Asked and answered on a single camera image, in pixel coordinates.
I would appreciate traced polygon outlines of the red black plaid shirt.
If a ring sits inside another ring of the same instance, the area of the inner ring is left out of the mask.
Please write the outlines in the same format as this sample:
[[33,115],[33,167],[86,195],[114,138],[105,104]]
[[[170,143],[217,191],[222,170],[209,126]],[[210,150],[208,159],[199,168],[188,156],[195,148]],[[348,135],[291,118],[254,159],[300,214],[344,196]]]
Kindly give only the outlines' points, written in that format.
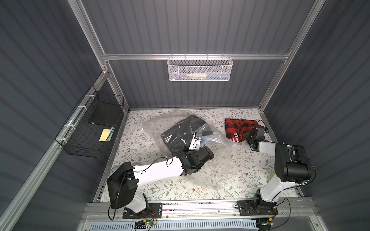
[[226,137],[233,142],[243,142],[245,139],[243,135],[252,130],[253,126],[257,125],[256,120],[246,119],[225,119],[225,133]]

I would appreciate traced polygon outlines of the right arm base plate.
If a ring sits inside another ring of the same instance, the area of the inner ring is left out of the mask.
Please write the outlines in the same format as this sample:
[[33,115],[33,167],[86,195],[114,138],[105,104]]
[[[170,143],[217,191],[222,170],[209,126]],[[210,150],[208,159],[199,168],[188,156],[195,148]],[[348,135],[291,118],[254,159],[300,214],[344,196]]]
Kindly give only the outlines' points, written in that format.
[[239,211],[241,216],[276,216],[278,210],[276,203],[269,203],[265,201],[241,200],[237,201],[235,208]]

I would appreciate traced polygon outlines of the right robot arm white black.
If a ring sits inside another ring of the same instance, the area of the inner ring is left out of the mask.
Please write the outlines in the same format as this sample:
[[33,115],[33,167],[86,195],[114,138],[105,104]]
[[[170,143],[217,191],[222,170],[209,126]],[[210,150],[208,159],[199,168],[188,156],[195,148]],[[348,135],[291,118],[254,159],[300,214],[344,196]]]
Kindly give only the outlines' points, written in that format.
[[275,156],[274,176],[253,197],[251,207],[255,211],[272,210],[285,190],[310,184],[316,177],[303,146],[266,141],[265,130],[256,125],[243,135],[251,150]]

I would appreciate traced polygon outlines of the clear plastic vacuum bag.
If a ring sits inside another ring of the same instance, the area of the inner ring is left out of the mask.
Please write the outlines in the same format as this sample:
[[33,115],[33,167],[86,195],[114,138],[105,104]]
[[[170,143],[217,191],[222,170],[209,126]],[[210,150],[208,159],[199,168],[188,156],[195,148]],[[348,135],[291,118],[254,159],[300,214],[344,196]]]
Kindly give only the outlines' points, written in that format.
[[[142,123],[144,131],[151,136],[160,154],[166,159],[170,160],[175,155],[166,147],[161,134],[180,120],[191,115],[194,114],[188,112],[169,112]],[[200,148],[204,146],[209,147],[214,153],[214,159],[208,161],[199,172],[185,177],[193,180],[198,185],[208,186],[215,190],[221,189],[229,175],[233,144],[217,127],[208,122],[194,133],[200,133],[202,135]]]

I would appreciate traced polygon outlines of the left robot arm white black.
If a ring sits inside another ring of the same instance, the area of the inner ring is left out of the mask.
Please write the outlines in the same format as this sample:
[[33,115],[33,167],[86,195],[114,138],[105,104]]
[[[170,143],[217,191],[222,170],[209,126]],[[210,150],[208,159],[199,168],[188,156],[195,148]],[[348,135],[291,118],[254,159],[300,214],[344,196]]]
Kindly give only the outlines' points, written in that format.
[[139,192],[141,188],[166,178],[196,173],[214,159],[214,153],[204,146],[198,151],[178,154],[170,160],[165,157],[163,159],[162,162],[150,165],[133,166],[131,162],[125,162],[112,168],[107,179],[110,208],[128,208],[136,214],[148,210],[147,197]]

